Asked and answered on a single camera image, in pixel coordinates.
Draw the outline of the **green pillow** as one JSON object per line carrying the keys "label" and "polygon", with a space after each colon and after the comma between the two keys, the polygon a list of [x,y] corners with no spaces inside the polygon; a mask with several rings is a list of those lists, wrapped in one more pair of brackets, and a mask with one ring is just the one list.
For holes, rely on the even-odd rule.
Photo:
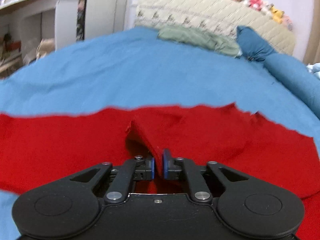
{"label": "green pillow", "polygon": [[241,48],[234,39],[199,28],[168,25],[159,29],[157,37],[161,40],[201,47],[226,56],[242,55]]}

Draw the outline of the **beige curtain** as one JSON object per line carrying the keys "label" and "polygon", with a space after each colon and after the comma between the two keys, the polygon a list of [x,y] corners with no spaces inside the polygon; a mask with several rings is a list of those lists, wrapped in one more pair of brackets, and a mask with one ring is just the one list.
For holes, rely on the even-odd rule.
{"label": "beige curtain", "polygon": [[308,45],[303,62],[315,64],[319,63],[319,39],[320,39],[320,0],[314,0],[313,19],[308,40]]}

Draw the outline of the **blue bed sheet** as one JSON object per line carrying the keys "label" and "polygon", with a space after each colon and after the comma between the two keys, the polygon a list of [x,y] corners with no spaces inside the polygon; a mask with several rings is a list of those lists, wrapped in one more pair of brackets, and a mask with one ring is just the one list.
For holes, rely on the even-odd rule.
{"label": "blue bed sheet", "polygon": [[[23,67],[1,81],[1,115],[14,118],[82,116],[106,108],[223,107],[260,113],[314,140],[319,157],[319,117],[264,67],[161,40],[136,27],[78,42]],[[11,210],[20,194],[1,189],[1,239],[20,233]]]}

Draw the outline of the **white shelf desk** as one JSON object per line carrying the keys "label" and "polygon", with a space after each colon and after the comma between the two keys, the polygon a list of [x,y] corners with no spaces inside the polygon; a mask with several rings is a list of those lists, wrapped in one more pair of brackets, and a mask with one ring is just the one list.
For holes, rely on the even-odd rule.
{"label": "white shelf desk", "polygon": [[59,50],[76,42],[79,0],[19,0],[1,5],[1,35],[21,42],[23,63],[36,59],[42,40]]}

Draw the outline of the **dark blue pillow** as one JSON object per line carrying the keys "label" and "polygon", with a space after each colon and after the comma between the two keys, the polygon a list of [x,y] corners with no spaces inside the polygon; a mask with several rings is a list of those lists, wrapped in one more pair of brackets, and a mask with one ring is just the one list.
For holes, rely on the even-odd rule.
{"label": "dark blue pillow", "polygon": [[242,54],[251,61],[264,61],[267,56],[277,51],[252,28],[239,25],[236,28],[236,42]]}

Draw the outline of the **cream quilted headboard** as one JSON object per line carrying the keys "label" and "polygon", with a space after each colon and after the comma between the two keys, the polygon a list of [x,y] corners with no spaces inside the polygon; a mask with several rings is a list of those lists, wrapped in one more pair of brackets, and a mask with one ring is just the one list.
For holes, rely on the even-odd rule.
{"label": "cream quilted headboard", "polygon": [[292,55],[296,39],[293,32],[270,16],[232,0],[139,0],[136,26],[159,29],[183,25],[236,38],[236,28],[252,28],[276,51]]}

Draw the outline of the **white wardrobe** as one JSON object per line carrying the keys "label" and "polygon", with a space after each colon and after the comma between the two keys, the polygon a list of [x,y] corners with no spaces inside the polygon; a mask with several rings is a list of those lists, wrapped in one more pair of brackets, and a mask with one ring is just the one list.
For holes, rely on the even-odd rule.
{"label": "white wardrobe", "polygon": [[84,39],[124,30],[127,0],[86,0]]}

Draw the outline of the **light blue duvet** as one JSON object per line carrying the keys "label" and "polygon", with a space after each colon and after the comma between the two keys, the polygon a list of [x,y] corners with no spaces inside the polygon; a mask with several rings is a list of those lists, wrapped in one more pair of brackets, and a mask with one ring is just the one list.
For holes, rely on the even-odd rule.
{"label": "light blue duvet", "polygon": [[320,63],[308,64],[306,67],[307,67],[308,72],[310,72],[312,74],[320,72]]}

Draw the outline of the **yellow plush toy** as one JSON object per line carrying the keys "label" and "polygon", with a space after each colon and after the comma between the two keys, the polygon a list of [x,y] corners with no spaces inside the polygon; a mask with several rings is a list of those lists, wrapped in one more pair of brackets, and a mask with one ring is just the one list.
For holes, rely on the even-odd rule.
{"label": "yellow plush toy", "polygon": [[277,9],[273,4],[270,5],[270,12],[272,14],[272,20],[278,24],[282,24],[284,11]]}

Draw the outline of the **pink plush toy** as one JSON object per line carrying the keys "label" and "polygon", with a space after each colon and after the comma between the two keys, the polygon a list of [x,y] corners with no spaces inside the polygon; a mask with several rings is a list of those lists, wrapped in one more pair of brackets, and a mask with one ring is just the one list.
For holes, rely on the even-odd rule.
{"label": "pink plush toy", "polygon": [[248,6],[256,11],[260,11],[262,9],[262,5],[262,0],[248,0]]}

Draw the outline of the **rolled blue blanket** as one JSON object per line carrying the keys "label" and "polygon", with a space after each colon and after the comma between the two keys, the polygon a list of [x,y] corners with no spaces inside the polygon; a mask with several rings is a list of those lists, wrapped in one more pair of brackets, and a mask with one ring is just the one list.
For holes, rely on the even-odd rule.
{"label": "rolled blue blanket", "polygon": [[264,67],[319,117],[319,79],[303,63],[286,54],[271,54]]}

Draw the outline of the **red knit sweater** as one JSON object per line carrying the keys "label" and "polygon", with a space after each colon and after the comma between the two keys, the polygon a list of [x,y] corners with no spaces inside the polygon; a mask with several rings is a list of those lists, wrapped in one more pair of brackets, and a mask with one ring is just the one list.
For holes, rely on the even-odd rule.
{"label": "red knit sweater", "polygon": [[157,177],[139,193],[183,188],[163,178],[162,154],[198,165],[217,161],[299,196],[305,217],[301,239],[319,239],[319,157],[311,137],[248,113],[223,107],[106,108],[82,116],[14,118],[1,115],[1,189],[17,194],[104,161],[121,165],[152,155]]}

